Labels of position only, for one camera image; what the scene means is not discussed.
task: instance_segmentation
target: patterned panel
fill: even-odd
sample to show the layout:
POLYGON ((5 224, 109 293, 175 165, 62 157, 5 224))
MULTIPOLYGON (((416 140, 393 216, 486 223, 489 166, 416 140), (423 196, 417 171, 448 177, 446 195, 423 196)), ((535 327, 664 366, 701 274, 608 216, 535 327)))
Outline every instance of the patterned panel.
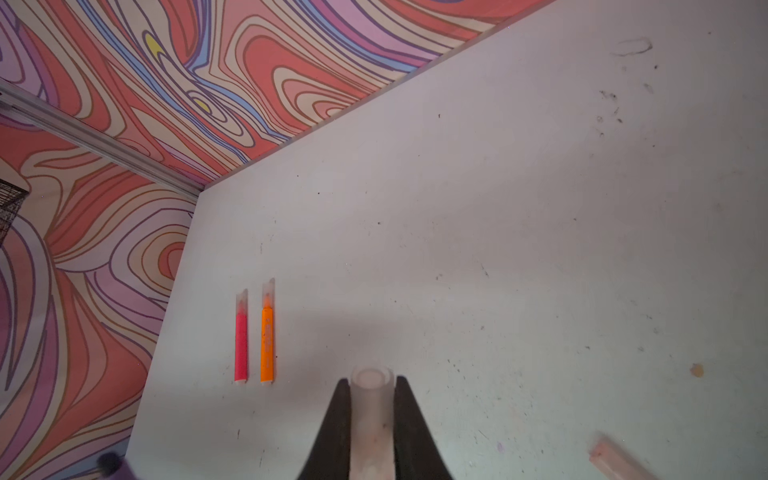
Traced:
POLYGON ((541 0, 0 0, 0 76, 202 184, 541 0))
POLYGON ((30 190, 0 250, 0 478, 95 478, 124 452, 194 205, 0 118, 30 190))

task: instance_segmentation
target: swirl pattern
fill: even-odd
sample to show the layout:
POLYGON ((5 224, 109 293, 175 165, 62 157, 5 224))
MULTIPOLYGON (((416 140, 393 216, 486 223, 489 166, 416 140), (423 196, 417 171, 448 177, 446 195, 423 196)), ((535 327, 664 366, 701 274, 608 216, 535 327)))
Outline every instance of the swirl pattern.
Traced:
POLYGON ((0 144, 30 191, 0 249, 0 478, 97 478, 127 448, 194 205, 7 118, 0 144))
POLYGON ((0 77, 206 184, 541 0, 0 0, 0 77))

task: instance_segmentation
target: patterned wall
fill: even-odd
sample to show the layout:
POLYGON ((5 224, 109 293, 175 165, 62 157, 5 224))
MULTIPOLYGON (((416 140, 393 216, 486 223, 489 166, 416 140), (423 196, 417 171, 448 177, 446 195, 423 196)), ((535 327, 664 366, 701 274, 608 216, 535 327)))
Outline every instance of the patterned wall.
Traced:
POLYGON ((30 191, 0 249, 0 478, 96 478, 124 452, 194 205, 0 117, 30 191))
POLYGON ((0 77, 202 184, 541 0, 0 0, 0 77))

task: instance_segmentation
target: gray metal strip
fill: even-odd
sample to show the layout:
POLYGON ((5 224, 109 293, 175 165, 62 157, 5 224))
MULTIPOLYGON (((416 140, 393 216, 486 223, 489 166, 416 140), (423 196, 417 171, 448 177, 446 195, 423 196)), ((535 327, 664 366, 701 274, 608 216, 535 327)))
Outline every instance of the gray metal strip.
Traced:
POLYGON ((57 137, 197 202, 203 186, 0 78, 0 114, 57 137))

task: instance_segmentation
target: table surface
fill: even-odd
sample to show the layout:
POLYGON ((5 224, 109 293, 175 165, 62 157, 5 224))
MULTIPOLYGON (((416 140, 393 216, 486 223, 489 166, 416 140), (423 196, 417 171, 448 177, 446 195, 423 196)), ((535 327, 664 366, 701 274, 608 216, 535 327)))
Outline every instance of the table surface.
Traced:
POLYGON ((600 478, 599 435, 662 479, 765 478, 767 18, 558 0, 204 192, 139 476, 295 478, 378 361, 457 479, 600 478), (276 381, 235 385, 235 294, 257 375, 273 276, 276 381))

